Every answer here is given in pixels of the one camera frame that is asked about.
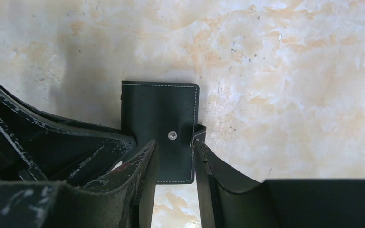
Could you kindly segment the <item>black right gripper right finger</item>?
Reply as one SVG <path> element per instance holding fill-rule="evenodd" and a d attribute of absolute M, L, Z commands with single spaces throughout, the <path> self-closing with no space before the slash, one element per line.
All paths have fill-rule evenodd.
<path fill-rule="evenodd" d="M 205 228 L 365 228 L 365 179 L 266 179 L 239 172 L 195 141 Z"/>

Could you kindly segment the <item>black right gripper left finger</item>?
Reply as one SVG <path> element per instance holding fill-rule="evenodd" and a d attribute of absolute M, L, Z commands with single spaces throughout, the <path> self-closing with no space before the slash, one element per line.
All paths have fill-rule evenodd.
<path fill-rule="evenodd" d="M 0 228 L 148 228 L 158 163 L 158 145 L 151 140 L 84 187 L 0 181 Z"/>

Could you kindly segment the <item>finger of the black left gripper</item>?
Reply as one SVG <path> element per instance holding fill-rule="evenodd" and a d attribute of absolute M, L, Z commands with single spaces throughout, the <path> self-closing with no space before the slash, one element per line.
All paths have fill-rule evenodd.
<path fill-rule="evenodd" d="M 120 130 L 46 113 L 0 85 L 0 180 L 84 186 L 136 147 Z"/>

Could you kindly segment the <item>black leather card holder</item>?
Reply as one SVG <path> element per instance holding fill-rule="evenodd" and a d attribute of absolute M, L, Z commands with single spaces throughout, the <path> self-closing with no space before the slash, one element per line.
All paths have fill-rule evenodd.
<path fill-rule="evenodd" d="M 199 96 L 193 83 L 122 81 L 121 130 L 138 145 L 157 142 L 158 184 L 194 182 L 193 144 L 206 138 L 206 126 L 198 123 Z"/>

